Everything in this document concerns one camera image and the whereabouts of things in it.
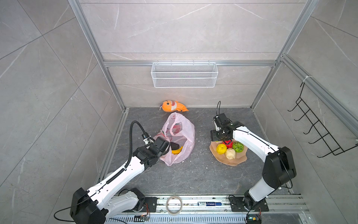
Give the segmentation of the dark avocado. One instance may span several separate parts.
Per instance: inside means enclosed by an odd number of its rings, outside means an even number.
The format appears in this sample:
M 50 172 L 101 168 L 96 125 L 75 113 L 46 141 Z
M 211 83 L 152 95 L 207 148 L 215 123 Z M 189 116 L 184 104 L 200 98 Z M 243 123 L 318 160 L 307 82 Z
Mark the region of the dark avocado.
M 171 147 L 171 150 L 179 150 L 180 149 L 180 145 L 175 142 L 170 142 L 170 147 Z

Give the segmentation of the red fruit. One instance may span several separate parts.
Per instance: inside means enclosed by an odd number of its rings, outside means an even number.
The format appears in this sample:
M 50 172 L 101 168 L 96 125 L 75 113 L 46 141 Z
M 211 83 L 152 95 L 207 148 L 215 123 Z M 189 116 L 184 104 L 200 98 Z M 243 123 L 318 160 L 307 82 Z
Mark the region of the red fruit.
M 232 148 L 233 147 L 233 141 L 223 141 L 223 144 L 227 147 L 227 148 Z

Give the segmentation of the yellow bell pepper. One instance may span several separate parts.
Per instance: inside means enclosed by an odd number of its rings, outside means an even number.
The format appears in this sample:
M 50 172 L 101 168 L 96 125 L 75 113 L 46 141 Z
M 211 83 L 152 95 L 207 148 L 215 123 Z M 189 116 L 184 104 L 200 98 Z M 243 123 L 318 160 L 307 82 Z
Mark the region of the yellow bell pepper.
M 223 143 L 221 144 L 218 144 L 217 147 L 216 147 L 216 152 L 219 154 L 219 155 L 222 155 L 222 154 L 225 154 L 227 151 L 227 146 Z

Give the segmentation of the green fruit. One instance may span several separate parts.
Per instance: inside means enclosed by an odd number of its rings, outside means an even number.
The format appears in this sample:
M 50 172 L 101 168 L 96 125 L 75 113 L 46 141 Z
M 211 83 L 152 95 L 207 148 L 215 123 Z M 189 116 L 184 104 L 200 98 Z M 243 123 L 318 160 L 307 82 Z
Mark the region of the green fruit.
M 232 145 L 232 149 L 237 153 L 241 153 L 244 150 L 244 145 L 240 142 L 234 142 Z

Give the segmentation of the pale round fruit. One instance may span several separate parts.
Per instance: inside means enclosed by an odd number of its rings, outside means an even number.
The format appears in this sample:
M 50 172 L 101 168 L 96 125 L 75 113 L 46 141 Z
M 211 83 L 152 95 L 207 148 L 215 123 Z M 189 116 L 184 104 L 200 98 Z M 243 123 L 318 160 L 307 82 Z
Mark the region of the pale round fruit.
M 236 158 L 236 152 L 232 148 L 228 148 L 226 153 L 225 153 L 225 157 L 228 160 L 233 160 L 233 159 Z

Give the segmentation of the pink plastic bag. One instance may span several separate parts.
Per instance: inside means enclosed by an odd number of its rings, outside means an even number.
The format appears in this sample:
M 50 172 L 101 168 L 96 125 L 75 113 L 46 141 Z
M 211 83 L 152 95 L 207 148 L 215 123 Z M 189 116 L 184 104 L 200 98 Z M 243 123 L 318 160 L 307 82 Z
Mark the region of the pink plastic bag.
M 173 148 L 170 147 L 169 152 L 160 158 L 167 166 L 172 166 L 183 162 L 192 153 L 195 145 L 195 127 L 184 115 L 172 113 L 154 139 L 158 137 L 179 145 L 178 154 L 173 154 Z

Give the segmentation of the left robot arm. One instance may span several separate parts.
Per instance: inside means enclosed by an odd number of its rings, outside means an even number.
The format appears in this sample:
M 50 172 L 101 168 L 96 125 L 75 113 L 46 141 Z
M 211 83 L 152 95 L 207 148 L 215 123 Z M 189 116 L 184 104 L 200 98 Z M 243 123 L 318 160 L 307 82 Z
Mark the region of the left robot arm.
M 125 163 L 100 183 L 88 190 L 78 189 L 72 198 L 70 216 L 76 224 L 103 224 L 117 214 L 139 210 L 145 196 L 132 189 L 115 196 L 131 179 L 159 162 L 170 149 L 170 142 L 158 137 L 149 138 L 145 145 L 137 148 Z

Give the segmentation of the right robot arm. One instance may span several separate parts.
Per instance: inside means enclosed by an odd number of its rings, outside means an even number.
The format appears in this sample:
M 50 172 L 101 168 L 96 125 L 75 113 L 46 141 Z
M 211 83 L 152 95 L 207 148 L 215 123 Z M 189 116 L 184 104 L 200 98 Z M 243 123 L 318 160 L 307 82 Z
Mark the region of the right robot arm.
M 246 210 L 256 207 L 272 192 L 296 177 L 296 167 L 292 151 L 278 147 L 251 132 L 242 123 L 232 122 L 224 113 L 213 117 L 215 130 L 210 131 L 214 141 L 235 140 L 254 152 L 263 162 L 262 178 L 244 194 Z

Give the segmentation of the banana in bag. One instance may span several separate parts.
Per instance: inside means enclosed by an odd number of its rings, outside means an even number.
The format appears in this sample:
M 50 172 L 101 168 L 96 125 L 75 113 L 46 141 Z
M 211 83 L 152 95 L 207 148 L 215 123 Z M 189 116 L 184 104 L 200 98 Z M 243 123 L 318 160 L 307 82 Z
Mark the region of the banana in bag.
M 183 147 L 180 147 L 179 149 L 172 150 L 172 154 L 178 155 L 182 151 Z

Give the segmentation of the pink shell-shaped plate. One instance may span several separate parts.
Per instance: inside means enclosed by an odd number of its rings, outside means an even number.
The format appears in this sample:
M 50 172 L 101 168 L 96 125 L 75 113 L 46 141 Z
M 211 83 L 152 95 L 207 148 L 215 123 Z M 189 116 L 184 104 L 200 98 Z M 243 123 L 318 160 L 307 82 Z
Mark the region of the pink shell-shaped plate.
M 225 153 L 219 154 L 216 149 L 221 143 L 221 141 L 212 141 L 210 144 L 210 151 L 217 161 L 234 167 L 247 160 L 246 153 L 248 148 L 246 146 L 243 146 L 242 152 L 236 152 L 228 148 Z

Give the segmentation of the orange fish plush toy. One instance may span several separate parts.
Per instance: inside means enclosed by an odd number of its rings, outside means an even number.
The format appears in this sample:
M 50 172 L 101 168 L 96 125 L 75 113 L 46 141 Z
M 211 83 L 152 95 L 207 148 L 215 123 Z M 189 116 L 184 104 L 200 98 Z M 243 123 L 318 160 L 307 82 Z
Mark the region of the orange fish plush toy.
M 162 103 L 160 106 L 160 109 L 162 109 L 164 112 L 171 113 L 171 112 L 188 112 L 189 110 L 187 107 L 178 102 L 173 100 L 166 100 Z

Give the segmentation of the roll of clear tape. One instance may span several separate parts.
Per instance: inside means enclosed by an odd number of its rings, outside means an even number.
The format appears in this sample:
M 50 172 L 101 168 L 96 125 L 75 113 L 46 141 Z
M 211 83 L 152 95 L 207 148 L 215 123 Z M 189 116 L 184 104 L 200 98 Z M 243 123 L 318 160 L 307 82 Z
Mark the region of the roll of clear tape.
M 177 216 L 182 212 L 183 201 L 180 196 L 172 195 L 166 201 L 167 213 L 171 216 Z

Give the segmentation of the blue marker pen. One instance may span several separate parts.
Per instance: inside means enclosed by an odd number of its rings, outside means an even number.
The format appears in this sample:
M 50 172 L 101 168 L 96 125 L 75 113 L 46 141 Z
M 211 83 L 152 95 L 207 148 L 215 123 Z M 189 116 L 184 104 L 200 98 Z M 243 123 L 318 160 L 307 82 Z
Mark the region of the blue marker pen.
M 209 206 L 222 206 L 220 202 L 198 202 L 198 206 L 209 207 Z

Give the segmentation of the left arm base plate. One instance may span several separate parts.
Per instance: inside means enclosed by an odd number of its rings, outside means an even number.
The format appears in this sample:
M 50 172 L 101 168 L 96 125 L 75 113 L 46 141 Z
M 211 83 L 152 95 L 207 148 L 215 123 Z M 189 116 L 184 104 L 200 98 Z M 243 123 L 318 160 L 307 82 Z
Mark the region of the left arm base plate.
M 138 201 L 136 206 L 132 209 L 134 212 L 155 212 L 157 209 L 157 197 L 146 197 Z

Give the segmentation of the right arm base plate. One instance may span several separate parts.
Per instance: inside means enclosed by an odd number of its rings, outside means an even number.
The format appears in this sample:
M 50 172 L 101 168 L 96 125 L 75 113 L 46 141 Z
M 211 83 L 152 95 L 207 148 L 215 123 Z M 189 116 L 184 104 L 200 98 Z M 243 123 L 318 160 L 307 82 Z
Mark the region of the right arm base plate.
M 262 199 L 259 202 L 252 201 L 246 197 L 236 197 L 230 195 L 228 197 L 229 204 L 232 212 L 244 212 L 244 211 L 269 211 L 266 199 Z

